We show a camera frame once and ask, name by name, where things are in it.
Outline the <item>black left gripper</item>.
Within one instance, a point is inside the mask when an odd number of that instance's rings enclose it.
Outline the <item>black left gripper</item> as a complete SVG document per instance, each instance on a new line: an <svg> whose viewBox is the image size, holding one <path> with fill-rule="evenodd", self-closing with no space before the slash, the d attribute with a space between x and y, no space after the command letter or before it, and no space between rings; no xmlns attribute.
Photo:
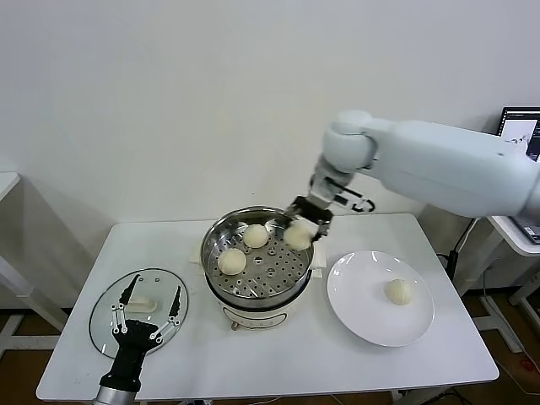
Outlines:
<svg viewBox="0 0 540 405"><path fill-rule="evenodd" d="M100 385L104 387L140 387L139 377L147 352L157 348L158 343L177 332L181 326L178 319L181 286L177 287L167 320L161 326L138 320L126 321L125 309L138 279L139 275L136 274L121 292L118 302L111 305L112 333L118 343L118 350L110 371L100 379Z"/></svg>

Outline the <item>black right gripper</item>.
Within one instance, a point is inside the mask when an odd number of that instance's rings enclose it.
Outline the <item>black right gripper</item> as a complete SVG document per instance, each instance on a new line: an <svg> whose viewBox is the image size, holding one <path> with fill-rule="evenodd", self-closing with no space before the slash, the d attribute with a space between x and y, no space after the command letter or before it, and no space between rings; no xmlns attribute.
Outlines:
<svg viewBox="0 0 540 405"><path fill-rule="evenodd" d="M316 234L313 236L313 242L319 241L322 237L328 235L331 226L332 212L327 208L320 208L307 197L298 196L283 212L289 218L300 216L312 223L317 223Z"/></svg>

